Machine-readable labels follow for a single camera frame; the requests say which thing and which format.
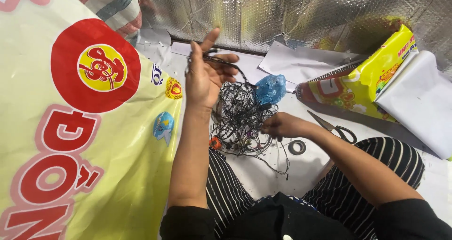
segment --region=yellow printed package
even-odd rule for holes
[[[331,104],[364,115],[395,122],[373,101],[411,50],[415,50],[413,33],[401,25],[375,53],[349,74],[301,83],[297,90],[304,101]]]
[[[180,83],[78,0],[0,20],[0,238],[156,239]]]

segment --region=white floor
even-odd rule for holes
[[[137,45],[137,49],[185,87],[186,56],[171,53],[170,47],[158,45]],[[287,112],[316,123],[307,112],[311,110],[333,125],[341,125],[352,130],[358,141],[370,137],[390,136],[417,148],[426,165],[418,191],[430,203],[438,217],[452,226],[452,162],[440,160],[431,155],[432,151],[403,126],[332,106],[303,104],[290,93],[282,98],[278,106],[280,112]],[[182,104],[181,117],[184,110],[185,101]],[[181,127],[182,124],[178,127],[178,139],[180,139]],[[286,176],[275,174],[255,158],[227,156],[227,161],[254,199],[278,191],[302,197],[315,185],[315,179],[329,160],[326,153],[313,142],[307,139],[302,140],[307,146],[304,154],[294,156],[286,149],[290,160],[288,180]],[[282,141],[283,145],[288,142],[288,139]],[[284,171],[286,168],[285,154],[281,148],[270,147],[263,158],[278,170]]]

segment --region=tape roll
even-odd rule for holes
[[[301,150],[296,151],[293,145],[298,144],[301,147]],[[289,152],[295,156],[299,156],[306,151],[306,144],[301,140],[294,140],[289,143]]]

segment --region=red circle logo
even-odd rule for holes
[[[84,19],[52,46],[52,78],[63,99],[80,111],[121,106],[138,89],[141,63],[135,48],[102,20]]]

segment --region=scissors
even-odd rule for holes
[[[320,124],[321,127],[324,127],[329,132],[331,132],[332,130],[336,130],[339,133],[340,138],[347,141],[348,143],[355,144],[356,141],[358,141],[356,139],[356,135],[351,130],[344,128],[342,126],[339,126],[339,125],[334,127],[332,124],[330,124],[329,122],[326,122],[325,120],[323,120],[319,116],[315,115],[311,111],[308,110],[308,113],[311,114],[311,116]],[[345,134],[343,133],[343,131],[348,132],[352,136],[353,141],[348,140],[347,137],[345,136]]]

